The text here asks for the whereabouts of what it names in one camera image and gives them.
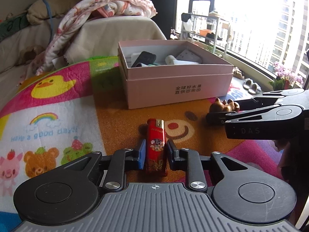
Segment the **black phone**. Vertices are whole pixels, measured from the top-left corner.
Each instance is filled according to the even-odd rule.
[[[143,51],[138,58],[135,60],[134,64],[131,66],[131,68],[134,68],[137,66],[138,63],[142,63],[145,65],[152,65],[155,60],[156,60],[157,56],[155,54],[152,54],[150,52],[147,51]]]

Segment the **brown bear figurine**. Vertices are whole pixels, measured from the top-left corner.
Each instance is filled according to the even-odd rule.
[[[216,98],[215,102],[211,104],[209,107],[210,113],[218,113],[218,112],[239,112],[240,106],[237,102],[234,102],[232,99],[229,99],[228,102]]]
[[[35,153],[26,152],[24,161],[26,162],[26,175],[33,178],[56,167],[56,158],[59,155],[57,148],[50,148],[45,151],[45,147],[40,147]]]

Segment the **metal screw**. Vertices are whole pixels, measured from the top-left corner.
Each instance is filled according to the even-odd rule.
[[[190,186],[192,188],[195,188],[195,189],[202,189],[204,188],[206,185],[204,182],[201,182],[201,181],[194,181],[190,184]]]
[[[117,189],[120,187],[120,184],[116,181],[110,181],[105,184],[105,187],[108,189]]]

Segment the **blue strap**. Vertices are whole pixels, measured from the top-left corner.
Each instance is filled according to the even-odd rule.
[[[49,3],[46,0],[42,0],[45,3],[46,9],[47,9],[47,13],[49,16],[49,21],[50,21],[50,28],[51,28],[51,35],[49,38],[49,43],[52,41],[52,37],[54,35],[54,27],[53,27],[53,21],[52,21],[52,10],[50,9]]]

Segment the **red lighter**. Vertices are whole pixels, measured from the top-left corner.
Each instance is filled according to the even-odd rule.
[[[164,121],[150,118],[147,124],[146,172],[167,176]]]

